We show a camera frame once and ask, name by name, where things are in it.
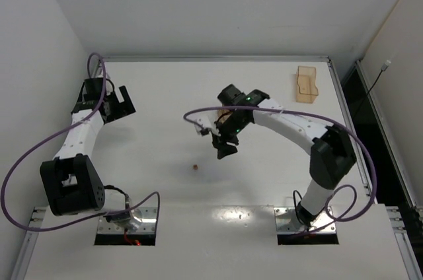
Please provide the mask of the dark striped wood block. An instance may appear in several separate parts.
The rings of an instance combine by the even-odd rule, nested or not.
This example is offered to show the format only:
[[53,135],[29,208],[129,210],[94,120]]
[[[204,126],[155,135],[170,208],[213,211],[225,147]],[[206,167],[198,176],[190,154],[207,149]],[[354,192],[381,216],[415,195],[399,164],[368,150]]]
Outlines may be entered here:
[[230,110],[218,110],[215,124],[223,124],[230,117],[231,114],[232,111]]

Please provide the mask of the transparent orange plastic box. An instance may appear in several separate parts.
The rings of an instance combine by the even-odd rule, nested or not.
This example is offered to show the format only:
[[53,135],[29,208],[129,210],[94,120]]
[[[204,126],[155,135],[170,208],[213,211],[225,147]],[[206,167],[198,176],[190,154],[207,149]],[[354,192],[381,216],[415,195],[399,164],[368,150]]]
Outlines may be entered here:
[[310,66],[298,66],[296,73],[295,99],[299,103],[312,104],[319,95],[316,85],[317,69]]

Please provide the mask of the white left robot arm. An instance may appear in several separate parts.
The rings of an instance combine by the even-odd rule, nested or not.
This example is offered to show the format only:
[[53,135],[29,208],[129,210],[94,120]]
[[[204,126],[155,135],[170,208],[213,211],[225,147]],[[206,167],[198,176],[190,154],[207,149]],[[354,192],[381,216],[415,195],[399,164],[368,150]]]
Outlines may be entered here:
[[40,166],[40,175],[50,209],[55,216],[99,211],[106,203],[105,188],[91,161],[97,135],[102,127],[135,113],[125,86],[113,88],[99,103],[103,78],[85,79],[71,111],[72,129],[52,160]]

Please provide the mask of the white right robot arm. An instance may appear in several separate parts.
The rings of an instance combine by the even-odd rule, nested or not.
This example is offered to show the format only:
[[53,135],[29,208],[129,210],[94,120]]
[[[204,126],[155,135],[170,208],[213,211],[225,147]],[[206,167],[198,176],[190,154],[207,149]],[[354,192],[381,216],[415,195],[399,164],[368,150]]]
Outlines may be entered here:
[[311,181],[295,206],[298,223],[309,227],[356,163],[348,133],[336,125],[323,125],[302,116],[284,114],[282,106],[260,90],[245,94],[229,85],[217,99],[230,111],[225,120],[215,121],[218,133],[212,136],[212,145],[217,149],[218,159],[237,153],[237,135],[250,123],[275,131],[309,155]]

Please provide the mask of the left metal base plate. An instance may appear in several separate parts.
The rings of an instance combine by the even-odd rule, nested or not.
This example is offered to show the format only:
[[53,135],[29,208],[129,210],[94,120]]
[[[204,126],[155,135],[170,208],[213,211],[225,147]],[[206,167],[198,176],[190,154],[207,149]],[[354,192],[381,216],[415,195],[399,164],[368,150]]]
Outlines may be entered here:
[[155,234],[157,222],[157,207],[138,207],[128,213],[100,217],[97,234],[129,235]]

